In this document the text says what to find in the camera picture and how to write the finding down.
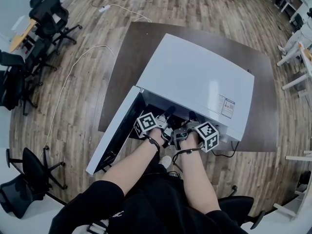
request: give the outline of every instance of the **black shirt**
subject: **black shirt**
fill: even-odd
[[[116,184],[94,182],[53,218],[50,234],[109,219],[108,234],[246,234],[223,211],[203,214],[189,206],[183,182],[168,175],[143,176],[124,196]]]

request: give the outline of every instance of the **human hand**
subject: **human hand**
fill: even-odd
[[[158,127],[153,128],[148,135],[156,140],[159,146],[165,144],[165,140],[161,137],[161,130]]]
[[[187,137],[187,139],[180,141],[181,150],[187,150],[192,148],[197,148],[198,145],[198,133],[195,131],[191,131]]]

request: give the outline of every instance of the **printer lid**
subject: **printer lid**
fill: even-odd
[[[242,136],[254,76],[214,52],[166,34],[136,85]]]

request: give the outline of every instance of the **white printer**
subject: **white printer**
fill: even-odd
[[[86,171],[93,174],[113,162],[147,107],[188,119],[194,111],[210,121],[220,141],[240,141],[244,135],[254,76],[227,59],[196,44],[166,34],[115,114]]]

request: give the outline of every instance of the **printer label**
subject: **printer label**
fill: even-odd
[[[219,94],[216,96],[214,101],[215,103],[212,103],[209,109],[231,119],[235,107],[235,102]]]
[[[233,115],[234,107],[235,107],[235,102],[224,97],[224,103],[223,103],[221,114],[231,119]]]

